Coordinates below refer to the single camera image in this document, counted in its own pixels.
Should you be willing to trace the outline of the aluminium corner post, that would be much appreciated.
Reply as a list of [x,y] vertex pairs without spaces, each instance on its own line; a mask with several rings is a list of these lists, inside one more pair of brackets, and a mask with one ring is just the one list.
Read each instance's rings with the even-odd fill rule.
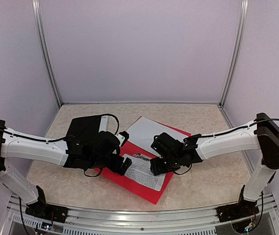
[[52,68],[52,63],[51,59],[49,56],[49,51],[47,47],[47,42],[46,42],[46,37],[45,37],[45,30],[44,30],[44,24],[43,24],[43,19],[41,15],[41,6],[40,6],[40,1],[39,0],[32,0],[32,8],[33,8],[33,14],[34,14],[34,19],[35,19],[35,25],[37,29],[37,34],[39,38],[39,44],[44,60],[44,65],[46,67],[46,71],[48,74],[48,80],[53,92],[54,99],[56,101],[56,104],[58,108],[60,109],[63,106],[62,98],[58,89],[58,85],[54,76],[53,68]]
[[224,109],[228,95],[231,90],[231,85],[233,82],[235,70],[236,70],[236,65],[239,59],[240,55],[240,49],[242,45],[242,40],[243,40],[243,35],[244,35],[244,30],[245,30],[245,24],[246,24],[246,19],[247,19],[247,13],[248,13],[248,5],[249,1],[248,0],[242,0],[241,1],[241,8],[240,8],[240,15],[239,15],[239,22],[237,26],[237,32],[236,32],[236,37],[235,37],[235,43],[232,51],[232,57],[231,57],[231,62],[230,66],[228,69],[227,73],[227,80],[222,92],[222,96],[219,102],[219,106],[221,109]]

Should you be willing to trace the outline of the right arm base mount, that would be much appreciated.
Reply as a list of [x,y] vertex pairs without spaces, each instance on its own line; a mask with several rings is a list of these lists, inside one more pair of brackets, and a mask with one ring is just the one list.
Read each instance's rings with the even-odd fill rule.
[[252,202],[244,199],[244,189],[245,185],[242,187],[240,191],[238,202],[233,204],[227,204],[224,206],[219,206],[216,208],[219,222],[236,220],[251,215],[257,215],[259,213],[257,201]]

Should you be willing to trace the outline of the right aluminium corner post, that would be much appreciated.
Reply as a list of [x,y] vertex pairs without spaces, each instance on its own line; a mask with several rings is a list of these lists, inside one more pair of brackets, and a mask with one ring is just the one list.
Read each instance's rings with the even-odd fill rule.
[[244,30],[245,30],[245,24],[246,24],[246,19],[247,19],[247,13],[248,13],[248,5],[249,1],[248,0],[242,0],[241,1],[241,8],[240,8],[240,15],[239,15],[239,22],[237,26],[237,32],[236,32],[236,37],[235,37],[235,43],[232,51],[232,57],[231,57],[231,62],[230,66],[228,69],[227,73],[227,80],[222,92],[222,96],[219,102],[219,106],[221,109],[224,109],[228,95],[231,90],[231,85],[233,82],[235,70],[236,70],[236,65],[239,59],[240,55],[240,49],[242,45],[242,40],[243,40],[243,35],[244,35]]

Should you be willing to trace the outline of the printed sheet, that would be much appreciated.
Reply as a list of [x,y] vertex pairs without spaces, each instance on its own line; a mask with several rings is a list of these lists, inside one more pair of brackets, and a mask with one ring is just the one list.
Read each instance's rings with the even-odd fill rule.
[[150,169],[150,161],[134,158],[128,154],[124,154],[123,158],[128,158],[132,161],[132,164],[128,167],[124,174],[125,177],[147,188],[155,191],[161,191],[165,181],[165,174],[155,176]]

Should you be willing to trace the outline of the left aluminium corner post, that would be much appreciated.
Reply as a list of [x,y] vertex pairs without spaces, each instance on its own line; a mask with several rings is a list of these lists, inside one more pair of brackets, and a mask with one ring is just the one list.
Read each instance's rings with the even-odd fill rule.
[[44,24],[43,24],[43,19],[41,15],[41,6],[40,6],[40,1],[39,0],[32,0],[32,8],[33,8],[33,14],[34,14],[34,19],[35,19],[35,25],[37,29],[37,34],[39,38],[39,44],[44,60],[44,65],[46,67],[46,71],[48,74],[48,80],[53,92],[54,99],[56,101],[56,104],[58,108],[60,109],[63,106],[62,98],[58,89],[58,85],[54,76],[53,68],[52,68],[52,63],[51,59],[49,56],[49,51],[47,47],[47,42],[46,42],[46,37],[45,37],[45,30],[44,30]]

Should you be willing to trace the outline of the white paper sheet underneath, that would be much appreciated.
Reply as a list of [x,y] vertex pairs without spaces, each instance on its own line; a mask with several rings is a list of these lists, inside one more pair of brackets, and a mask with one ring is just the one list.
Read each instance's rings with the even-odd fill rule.
[[158,157],[160,154],[151,148],[155,136],[165,132],[175,140],[182,142],[184,138],[191,135],[188,132],[158,123],[144,116],[137,119],[126,131],[130,135],[128,140],[130,143]]

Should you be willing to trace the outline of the front aluminium frame rail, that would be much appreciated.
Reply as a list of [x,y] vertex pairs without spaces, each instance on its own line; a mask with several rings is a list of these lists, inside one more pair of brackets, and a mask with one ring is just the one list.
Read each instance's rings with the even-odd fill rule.
[[[261,222],[249,235],[279,235],[279,209],[271,194],[263,196]],[[242,219],[220,222],[216,207],[170,211],[110,211],[68,207],[64,223],[53,222],[51,231],[43,231],[50,221],[23,214],[29,234],[47,235],[238,235],[232,225]],[[25,235],[19,200],[12,195],[0,223],[0,235]]]

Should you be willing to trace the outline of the red plastic folder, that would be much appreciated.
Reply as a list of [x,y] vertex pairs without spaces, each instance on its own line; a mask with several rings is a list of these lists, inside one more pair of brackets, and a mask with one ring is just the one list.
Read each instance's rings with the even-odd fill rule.
[[[143,155],[150,157],[151,159],[158,157],[158,156],[155,156],[155,155],[141,149],[140,147],[130,143],[129,141],[127,141],[126,144],[124,144],[124,146],[121,148],[121,156],[123,156],[124,154],[128,154],[131,156],[133,154],[143,154]],[[142,186],[142,185],[136,183],[135,181],[125,177],[124,175],[120,176],[117,173],[113,173],[112,171],[110,171],[107,168],[103,169],[101,175],[103,177],[107,178],[108,180],[116,183],[117,185],[127,189],[128,191],[132,192],[133,194],[135,194],[155,205],[160,200],[161,196],[163,195],[165,189],[167,188],[167,186],[174,174],[165,173],[165,181],[164,181],[161,191],[155,191],[153,189]]]

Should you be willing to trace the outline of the black clip folder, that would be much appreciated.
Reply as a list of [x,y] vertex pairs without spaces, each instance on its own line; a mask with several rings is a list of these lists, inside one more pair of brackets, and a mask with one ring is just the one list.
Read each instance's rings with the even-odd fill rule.
[[109,139],[111,133],[99,130],[101,120],[101,115],[72,119],[66,134],[68,150],[76,149],[79,146],[97,148],[102,142]]

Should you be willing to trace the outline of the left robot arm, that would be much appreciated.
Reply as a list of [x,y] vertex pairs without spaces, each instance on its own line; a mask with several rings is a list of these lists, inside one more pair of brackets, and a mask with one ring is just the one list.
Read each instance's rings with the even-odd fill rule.
[[72,119],[65,137],[49,139],[20,133],[0,120],[0,182],[17,194],[38,216],[51,214],[43,190],[31,184],[9,162],[20,158],[87,171],[104,168],[123,176],[132,160],[120,155],[129,134],[102,128],[102,115]]

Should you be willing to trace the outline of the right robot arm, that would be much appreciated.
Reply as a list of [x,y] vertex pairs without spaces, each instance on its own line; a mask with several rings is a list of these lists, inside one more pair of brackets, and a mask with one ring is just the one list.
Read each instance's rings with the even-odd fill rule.
[[258,113],[254,120],[241,126],[217,133],[191,135],[181,141],[163,132],[156,135],[151,144],[159,157],[151,159],[150,170],[155,176],[177,173],[182,166],[191,167],[220,155],[259,151],[260,159],[243,187],[242,199],[233,207],[237,217],[244,217],[279,170],[277,122],[279,118]]

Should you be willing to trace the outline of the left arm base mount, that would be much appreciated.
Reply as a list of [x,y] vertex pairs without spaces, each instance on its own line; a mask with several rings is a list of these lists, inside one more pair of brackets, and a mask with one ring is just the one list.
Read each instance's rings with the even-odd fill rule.
[[37,201],[26,205],[25,213],[51,222],[65,223],[69,209],[46,202],[44,191],[36,186],[38,193]]

